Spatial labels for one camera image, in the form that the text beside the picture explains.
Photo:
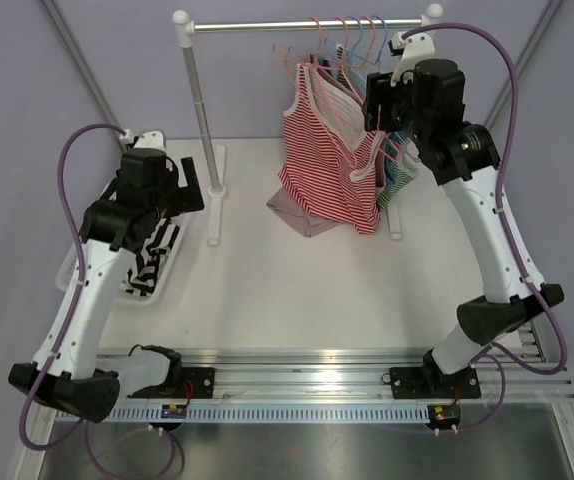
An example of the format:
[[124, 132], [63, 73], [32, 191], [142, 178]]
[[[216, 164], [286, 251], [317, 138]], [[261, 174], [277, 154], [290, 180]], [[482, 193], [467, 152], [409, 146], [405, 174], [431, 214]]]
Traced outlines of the green white striped tank top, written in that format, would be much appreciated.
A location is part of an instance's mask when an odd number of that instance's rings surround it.
[[[344, 47], [341, 44], [335, 45], [336, 57], [342, 60]], [[381, 152], [383, 144], [378, 148], [377, 160], [382, 162], [382, 167], [379, 170], [379, 179], [384, 179], [384, 187], [377, 198], [377, 207], [379, 211], [384, 210], [389, 202], [409, 183], [411, 183], [416, 175], [416, 171], [412, 171], [409, 167], [402, 163], [390, 160]]]

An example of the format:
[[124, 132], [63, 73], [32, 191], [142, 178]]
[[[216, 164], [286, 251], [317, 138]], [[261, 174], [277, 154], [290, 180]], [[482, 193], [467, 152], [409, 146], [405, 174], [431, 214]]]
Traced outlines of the black white striped tank top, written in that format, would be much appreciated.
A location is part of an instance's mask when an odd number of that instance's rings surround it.
[[157, 289], [162, 269], [171, 256], [179, 232], [180, 227], [171, 219], [161, 219], [152, 235], [145, 240], [119, 289], [133, 297], [150, 298]]

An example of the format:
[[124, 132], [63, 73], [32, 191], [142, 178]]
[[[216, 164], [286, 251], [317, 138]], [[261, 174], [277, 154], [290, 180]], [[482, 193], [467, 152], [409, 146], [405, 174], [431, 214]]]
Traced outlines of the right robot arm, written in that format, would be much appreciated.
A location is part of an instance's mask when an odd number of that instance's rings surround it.
[[461, 219], [483, 281], [482, 295], [458, 306], [457, 326], [421, 365], [390, 369], [396, 400], [480, 398], [473, 361], [564, 299], [560, 285], [528, 266], [524, 243], [506, 238], [513, 216], [497, 185], [501, 160], [489, 131], [465, 121], [464, 87], [463, 72], [446, 59], [366, 81], [366, 130], [400, 132], [416, 146]]

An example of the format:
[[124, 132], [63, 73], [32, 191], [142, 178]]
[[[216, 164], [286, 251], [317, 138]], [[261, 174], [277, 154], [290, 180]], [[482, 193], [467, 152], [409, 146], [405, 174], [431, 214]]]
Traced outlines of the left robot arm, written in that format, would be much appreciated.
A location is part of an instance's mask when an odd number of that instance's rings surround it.
[[175, 396], [186, 385], [182, 357], [147, 346], [115, 367], [97, 366], [114, 299], [145, 241], [161, 219], [200, 211], [204, 201], [190, 157], [168, 166], [155, 148], [125, 153], [109, 188], [74, 231], [78, 270], [43, 345], [29, 363], [12, 366], [8, 381], [30, 400], [100, 423], [122, 397]]

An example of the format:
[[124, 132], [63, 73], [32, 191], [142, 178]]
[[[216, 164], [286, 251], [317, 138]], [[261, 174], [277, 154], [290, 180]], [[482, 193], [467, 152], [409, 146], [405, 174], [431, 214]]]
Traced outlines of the blue tank top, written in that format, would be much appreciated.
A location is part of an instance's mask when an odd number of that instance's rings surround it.
[[[327, 73], [357, 98], [359, 104], [364, 102], [366, 76], [363, 72], [353, 66], [342, 66], [341, 60], [332, 54], [320, 54], [318, 61]], [[402, 163], [412, 171], [416, 171], [416, 165], [420, 163], [417, 154], [412, 150], [411, 142], [401, 133], [389, 134], [384, 140], [381, 152], [390, 160]]]

